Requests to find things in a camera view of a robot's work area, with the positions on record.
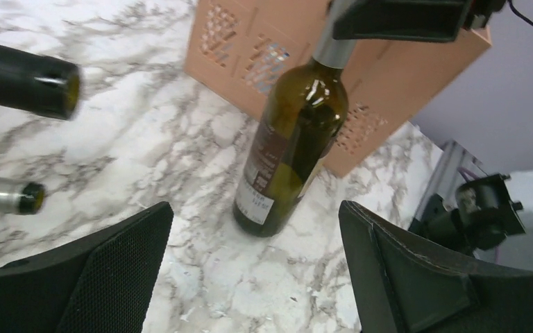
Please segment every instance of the bottle base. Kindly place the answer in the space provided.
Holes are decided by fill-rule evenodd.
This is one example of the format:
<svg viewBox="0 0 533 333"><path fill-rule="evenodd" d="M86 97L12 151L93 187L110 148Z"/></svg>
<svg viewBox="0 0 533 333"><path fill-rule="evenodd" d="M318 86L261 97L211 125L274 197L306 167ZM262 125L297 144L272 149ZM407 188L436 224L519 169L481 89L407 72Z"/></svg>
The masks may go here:
<svg viewBox="0 0 533 333"><path fill-rule="evenodd" d="M232 212L234 214L234 221L236 221L236 224L247 234L251 234L255 237L272 237L279 233L281 228L277 228L276 225L273 225L272 223L265 223L263 225L260 225L258 223L252 222L249 218L244 216L240 209L238 209L238 206L236 203L234 203L232 207Z"/></svg>

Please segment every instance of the hole pattern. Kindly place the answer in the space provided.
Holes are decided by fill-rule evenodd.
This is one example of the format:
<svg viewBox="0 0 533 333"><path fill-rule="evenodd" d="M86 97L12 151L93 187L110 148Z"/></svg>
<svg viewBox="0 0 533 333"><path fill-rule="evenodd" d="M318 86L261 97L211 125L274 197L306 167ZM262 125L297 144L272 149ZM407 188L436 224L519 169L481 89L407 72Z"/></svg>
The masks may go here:
<svg viewBox="0 0 533 333"><path fill-rule="evenodd" d="M368 106L357 102L348 112L346 123L342 126L336 145L350 155L354 155L369 137L388 121Z"/></svg>
<svg viewBox="0 0 533 333"><path fill-rule="evenodd" d="M259 34L242 80L257 92L268 95L273 84L285 71L284 62L288 57L289 53L284 46Z"/></svg>
<svg viewBox="0 0 533 333"><path fill-rule="evenodd" d="M167 217L159 213L148 213L90 253L57 333L142 331L168 239Z"/></svg>
<svg viewBox="0 0 533 333"><path fill-rule="evenodd" d="M199 49L211 61L225 67L234 45L235 27L239 21L231 12L213 1L206 19Z"/></svg>

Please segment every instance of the green glass bottle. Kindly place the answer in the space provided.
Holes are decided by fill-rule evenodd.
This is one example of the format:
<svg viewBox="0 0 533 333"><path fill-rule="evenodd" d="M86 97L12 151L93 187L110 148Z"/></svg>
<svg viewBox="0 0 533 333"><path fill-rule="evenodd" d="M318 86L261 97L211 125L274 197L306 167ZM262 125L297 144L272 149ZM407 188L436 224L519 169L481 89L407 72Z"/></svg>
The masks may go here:
<svg viewBox="0 0 533 333"><path fill-rule="evenodd" d="M248 233L270 237L282 229L346 120L340 75L356 41L334 40L332 26L353 2L334 1L312 59L271 88L233 207Z"/></svg>

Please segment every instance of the marble countertop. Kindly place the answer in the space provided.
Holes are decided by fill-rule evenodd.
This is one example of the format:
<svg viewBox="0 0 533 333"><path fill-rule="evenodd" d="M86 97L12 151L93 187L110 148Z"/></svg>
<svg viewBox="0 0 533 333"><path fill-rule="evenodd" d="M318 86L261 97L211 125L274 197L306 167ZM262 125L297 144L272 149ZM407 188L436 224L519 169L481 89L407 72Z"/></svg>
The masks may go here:
<svg viewBox="0 0 533 333"><path fill-rule="evenodd" d="M73 121L0 108L0 176L43 182L37 216L0 214L0 266L161 200L176 213L143 332L356 332L337 220L355 200L406 227L440 155L405 124L344 179L314 181L289 225L234 225L254 120L183 73L195 3L0 1L0 44L79 64Z"/></svg>

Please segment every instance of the wine bottle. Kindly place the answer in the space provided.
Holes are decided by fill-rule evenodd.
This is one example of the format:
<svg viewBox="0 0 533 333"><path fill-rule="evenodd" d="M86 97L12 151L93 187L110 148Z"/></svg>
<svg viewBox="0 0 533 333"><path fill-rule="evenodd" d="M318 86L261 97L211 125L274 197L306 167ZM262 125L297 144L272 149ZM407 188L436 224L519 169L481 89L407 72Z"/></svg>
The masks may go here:
<svg viewBox="0 0 533 333"><path fill-rule="evenodd" d="M355 40L334 40L334 21L355 0L335 0L311 60L271 88L233 205L243 230L277 234L304 196L348 114L340 81Z"/></svg>
<svg viewBox="0 0 533 333"><path fill-rule="evenodd" d="M0 106L69 120L81 90L77 65L0 45Z"/></svg>

